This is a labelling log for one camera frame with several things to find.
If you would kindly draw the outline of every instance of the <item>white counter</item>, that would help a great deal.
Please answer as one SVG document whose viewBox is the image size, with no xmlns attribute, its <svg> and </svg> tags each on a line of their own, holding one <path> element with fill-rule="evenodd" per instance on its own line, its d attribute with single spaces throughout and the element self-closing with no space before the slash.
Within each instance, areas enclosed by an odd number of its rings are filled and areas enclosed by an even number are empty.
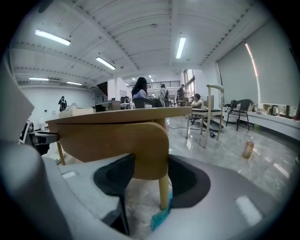
<svg viewBox="0 0 300 240">
<path fill-rule="evenodd" d="M 250 123 L 272 129 L 300 141 L 300 121 L 256 112 L 248 112 L 248 118 Z M 240 119 L 247 122 L 247 117 L 241 116 Z"/>
</svg>

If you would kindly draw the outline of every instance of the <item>window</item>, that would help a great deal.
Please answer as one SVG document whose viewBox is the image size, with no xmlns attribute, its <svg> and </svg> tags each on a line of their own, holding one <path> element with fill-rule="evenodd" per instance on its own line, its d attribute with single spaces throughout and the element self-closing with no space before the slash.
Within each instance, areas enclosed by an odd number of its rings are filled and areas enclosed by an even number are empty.
<svg viewBox="0 0 300 240">
<path fill-rule="evenodd" d="M 184 70 L 184 84 L 187 87 L 187 98 L 195 95 L 195 72 L 193 69 Z"/>
</svg>

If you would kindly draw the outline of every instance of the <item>railing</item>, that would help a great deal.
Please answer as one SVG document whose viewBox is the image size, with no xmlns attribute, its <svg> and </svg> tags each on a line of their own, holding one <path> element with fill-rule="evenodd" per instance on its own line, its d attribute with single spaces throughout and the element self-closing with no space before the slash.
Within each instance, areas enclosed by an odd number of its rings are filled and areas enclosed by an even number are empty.
<svg viewBox="0 0 300 240">
<path fill-rule="evenodd" d="M 149 82 L 147 83 L 147 89 L 149 88 L 161 88 L 161 85 L 164 84 L 165 88 L 170 87 L 180 87 L 180 81 L 167 81 L 167 82 Z M 132 90 L 134 85 L 127 86 L 129 90 Z"/>
</svg>

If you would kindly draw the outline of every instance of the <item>staircase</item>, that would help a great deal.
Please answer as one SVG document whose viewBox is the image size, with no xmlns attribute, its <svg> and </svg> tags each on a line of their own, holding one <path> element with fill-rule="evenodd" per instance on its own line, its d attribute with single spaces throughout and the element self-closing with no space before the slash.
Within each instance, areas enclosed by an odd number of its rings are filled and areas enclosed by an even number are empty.
<svg viewBox="0 0 300 240">
<path fill-rule="evenodd" d="M 107 82 L 100 83 L 98 87 L 103 91 L 103 93 L 107 96 Z"/>
</svg>

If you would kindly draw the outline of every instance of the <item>chair leg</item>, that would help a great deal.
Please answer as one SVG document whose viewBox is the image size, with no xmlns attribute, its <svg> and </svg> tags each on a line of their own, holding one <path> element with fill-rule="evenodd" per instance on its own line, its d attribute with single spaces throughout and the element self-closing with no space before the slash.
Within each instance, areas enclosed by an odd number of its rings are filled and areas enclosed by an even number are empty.
<svg viewBox="0 0 300 240">
<path fill-rule="evenodd" d="M 239 130 L 239 125 L 240 125 L 240 113 L 239 113 L 239 119 L 238 119 L 238 121 L 237 121 L 237 127 L 236 127 L 236 130 Z"/>
<path fill-rule="evenodd" d="M 219 136 L 220 136 L 221 129 L 222 129 L 222 120 L 223 120 L 223 115 L 221 114 L 221 115 L 220 115 L 219 131 L 218 131 L 218 133 L 217 133 L 217 141 L 219 140 Z"/>
<path fill-rule="evenodd" d="M 160 208 L 165 210 L 169 205 L 169 176 L 166 174 L 163 178 L 158 179 L 159 194 L 160 194 Z"/>
<path fill-rule="evenodd" d="M 200 132 L 201 135 L 202 135 L 202 130 L 203 130 L 203 121 L 204 121 L 204 116 L 202 115 L 201 132 Z"/>
<path fill-rule="evenodd" d="M 189 126 L 189 114 L 187 114 L 187 132 L 186 132 L 186 139 L 188 139 L 188 126 Z"/>
<path fill-rule="evenodd" d="M 250 130 L 250 127 L 249 127 L 249 119 L 248 119 L 248 113 L 247 113 L 247 112 L 246 112 L 246 116 L 247 116 L 248 130 Z"/>
<path fill-rule="evenodd" d="M 206 148 L 207 137 L 210 134 L 210 115 L 211 114 L 209 114 L 207 118 L 206 135 L 205 135 L 204 146 L 203 146 L 204 148 Z"/>
<path fill-rule="evenodd" d="M 58 149 L 58 154 L 60 156 L 60 161 L 62 165 L 66 165 L 65 159 L 64 159 L 64 155 L 62 154 L 62 149 L 61 149 L 61 144 L 59 142 L 56 142 L 57 144 L 57 149 Z"/>
<path fill-rule="evenodd" d="M 229 114 L 230 114 L 230 111 L 229 111 L 229 113 L 228 113 L 228 116 L 227 116 L 227 122 L 226 122 L 226 126 L 227 126 L 227 124 L 228 124 L 228 120 L 229 120 Z"/>
</svg>

